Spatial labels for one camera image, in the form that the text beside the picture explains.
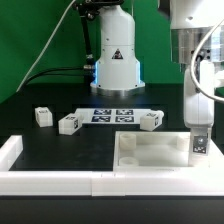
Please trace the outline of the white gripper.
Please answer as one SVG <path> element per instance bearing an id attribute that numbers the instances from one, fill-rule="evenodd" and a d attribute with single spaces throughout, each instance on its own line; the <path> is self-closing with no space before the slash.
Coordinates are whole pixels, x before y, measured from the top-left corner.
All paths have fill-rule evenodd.
<path id="1" fill-rule="evenodd" d="M 214 94 L 213 63 L 200 63 L 200 84 L 209 94 Z M 190 76 L 190 67 L 184 74 L 184 123 L 188 128 L 210 128 L 214 123 L 214 101 L 197 92 Z"/>

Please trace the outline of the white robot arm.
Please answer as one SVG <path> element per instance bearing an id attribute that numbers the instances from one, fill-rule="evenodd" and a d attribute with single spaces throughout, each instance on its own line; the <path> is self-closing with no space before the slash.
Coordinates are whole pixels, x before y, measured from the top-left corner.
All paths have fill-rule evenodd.
<path id="1" fill-rule="evenodd" d="M 171 58 L 184 72 L 184 123 L 210 128 L 214 101 L 203 92 L 215 89 L 215 67 L 224 62 L 224 0 L 158 0 L 170 20 Z M 113 2 L 100 9 L 101 56 L 91 87 L 104 94 L 144 86 L 135 57 L 135 21 Z"/>

